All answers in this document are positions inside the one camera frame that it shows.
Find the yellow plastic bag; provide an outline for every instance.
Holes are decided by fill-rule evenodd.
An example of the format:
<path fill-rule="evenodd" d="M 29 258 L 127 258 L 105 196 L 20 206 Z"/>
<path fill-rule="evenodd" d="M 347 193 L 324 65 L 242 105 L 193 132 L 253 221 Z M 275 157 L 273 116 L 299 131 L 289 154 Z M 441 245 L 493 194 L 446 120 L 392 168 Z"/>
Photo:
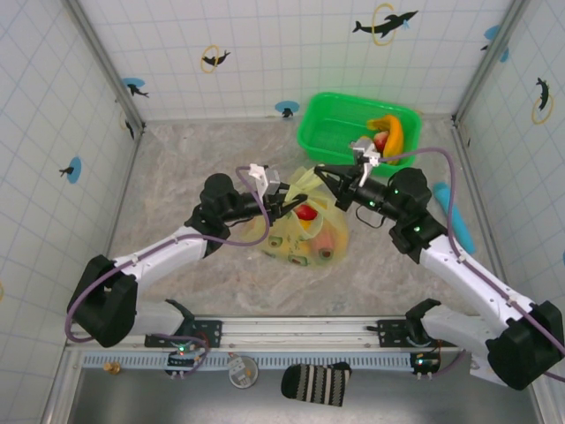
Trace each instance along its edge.
<path fill-rule="evenodd" d="M 301 266 L 327 265 L 345 256 L 349 232 L 344 213 L 334 206 L 331 194 L 316 190 L 323 184 L 313 172 L 299 168 L 290 177 L 290 189 L 286 201 L 305 193 L 308 200 L 302 203 L 317 213 L 313 220 L 299 219 L 293 210 L 279 218 L 271 227 L 267 239 L 259 248 L 271 257 L 283 259 Z M 242 239 L 258 239 L 265 230 L 265 220 L 258 216 L 247 223 Z"/>

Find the gray floor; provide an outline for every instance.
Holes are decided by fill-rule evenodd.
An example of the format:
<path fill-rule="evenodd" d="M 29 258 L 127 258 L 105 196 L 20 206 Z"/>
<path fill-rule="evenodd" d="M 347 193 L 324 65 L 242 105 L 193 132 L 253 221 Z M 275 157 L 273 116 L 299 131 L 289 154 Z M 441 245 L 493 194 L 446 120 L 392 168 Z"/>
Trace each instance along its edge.
<path fill-rule="evenodd" d="M 300 166 L 313 166 L 297 144 L 297 128 L 298 121 L 292 120 L 149 125 L 112 255 L 135 252 L 170 235 L 190 217 L 212 173 L 225 172 L 235 180 L 236 166 L 267 163 L 284 180 Z M 459 163 L 447 118 L 423 119 L 420 146 L 445 147 Z M 430 186 L 448 181 L 448 166 L 440 155 L 422 155 L 415 166 L 424 170 Z M 457 175 L 456 201 L 478 247 L 474 256 L 490 268 L 461 170 Z M 431 297 L 455 310 L 473 312 L 446 283 L 396 251 L 388 235 L 390 223 L 371 230 L 355 219 L 353 209 L 347 215 L 348 255 L 336 265 L 304 269 L 252 248 L 224 246 L 166 276 L 144 299 L 173 298 L 195 314 L 357 315 L 403 314 Z M 430 210 L 445 221 L 435 200 Z"/>
<path fill-rule="evenodd" d="M 312 405 L 281 394 L 283 371 L 260 371 L 248 390 L 226 372 L 198 372 L 171 381 L 163 371 L 112 376 L 84 370 L 70 423 L 237 424 L 533 424 L 528 391 L 469 376 L 463 363 L 447 375 L 417 381 L 409 373 L 353 371 L 343 407 Z"/>

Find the striped sock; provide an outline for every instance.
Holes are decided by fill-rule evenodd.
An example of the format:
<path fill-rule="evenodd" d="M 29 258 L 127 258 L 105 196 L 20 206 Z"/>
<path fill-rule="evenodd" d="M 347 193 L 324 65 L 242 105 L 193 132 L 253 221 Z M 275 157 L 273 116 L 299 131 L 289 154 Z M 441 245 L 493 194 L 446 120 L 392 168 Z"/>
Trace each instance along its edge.
<path fill-rule="evenodd" d="M 281 392 L 288 399 L 341 406 L 351 368 L 345 362 L 328 367 L 298 364 L 284 372 Z"/>

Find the white enclosure wall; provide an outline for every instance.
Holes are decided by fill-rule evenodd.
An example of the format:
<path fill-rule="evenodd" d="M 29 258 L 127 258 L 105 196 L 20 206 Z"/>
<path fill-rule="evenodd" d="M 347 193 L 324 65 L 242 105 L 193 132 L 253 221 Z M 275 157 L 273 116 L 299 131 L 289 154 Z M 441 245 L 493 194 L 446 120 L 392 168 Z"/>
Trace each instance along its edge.
<path fill-rule="evenodd" d="M 510 0 L 81 4 L 152 120 L 300 114 L 321 91 L 454 113 Z"/>
<path fill-rule="evenodd" d="M 463 123 L 464 142 L 508 282 L 565 314 L 565 2 L 532 1 L 508 49 Z M 561 414 L 547 422 L 561 422 L 565 385 L 547 384 L 546 405 Z"/>
<path fill-rule="evenodd" d="M 2 0 L 2 423 L 40 419 L 66 305 L 109 243 L 134 148 L 114 100 L 59 0 Z"/>

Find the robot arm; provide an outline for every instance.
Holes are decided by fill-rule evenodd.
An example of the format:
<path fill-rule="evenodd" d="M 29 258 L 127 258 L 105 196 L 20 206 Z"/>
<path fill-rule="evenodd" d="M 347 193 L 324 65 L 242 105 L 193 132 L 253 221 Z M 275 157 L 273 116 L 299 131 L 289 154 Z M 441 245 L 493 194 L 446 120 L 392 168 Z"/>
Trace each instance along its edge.
<path fill-rule="evenodd" d="M 368 141 L 352 144 L 355 165 L 315 169 L 336 197 L 336 206 L 347 210 L 356 202 L 393 220 L 389 234 L 398 251 L 440 276 L 480 314 L 469 317 L 436 300 L 426 300 L 406 314 L 411 340 L 415 345 L 426 345 L 430 338 L 454 343 L 488 359 L 509 387 L 525 388 L 563 357 L 531 321 L 562 344 L 561 312 L 548 301 L 536 305 L 505 285 L 456 242 L 452 245 L 447 229 L 426 209 L 432 193 L 421 170 L 399 170 L 386 185 L 367 178 L 378 163 L 374 159 L 378 153 Z"/>
<path fill-rule="evenodd" d="M 450 311 L 437 301 L 422 302 L 406 315 L 415 344 L 424 345 L 430 338 L 436 338 L 459 345 L 481 358 L 488 358 L 495 373 L 508 386 L 519 390 L 561 360 L 557 349 L 510 305 L 510 300 L 562 343 L 559 309 L 550 302 L 535 305 L 471 257 L 465 257 L 468 265 L 478 269 L 497 290 L 509 295 L 510 300 L 503 299 L 456 256 L 447 229 L 426 210 L 432 194 L 422 171 L 399 170 L 383 185 L 368 177 L 379 162 L 379 154 L 372 143 L 360 140 L 352 147 L 355 165 L 315 169 L 336 197 L 336 206 L 347 210 L 356 202 L 393 220 L 395 225 L 389 234 L 398 251 L 441 276 L 480 313 L 480 317 L 468 317 Z M 280 191 L 289 187 L 280 183 L 274 171 L 252 165 L 250 175 L 257 180 L 259 198 L 270 223 L 306 199 L 305 195 L 299 195 L 285 202 L 286 195 Z M 206 181 L 200 200 L 192 217 L 168 238 L 114 261 L 100 255 L 87 264 L 69 310 L 76 307 L 74 320 L 102 346 L 115 345 L 127 335 L 176 334 L 192 315 L 174 301 L 143 305 L 138 303 L 139 294 L 180 266 L 217 250 L 230 236 L 226 223 L 261 215 L 260 205 L 252 194 L 238 193 L 224 174 L 214 174 Z M 195 234 L 215 240 L 190 237 Z M 460 246 L 455 250 L 464 254 Z M 103 284 L 92 290 L 81 304 L 74 305 L 81 293 L 106 275 L 109 277 Z"/>

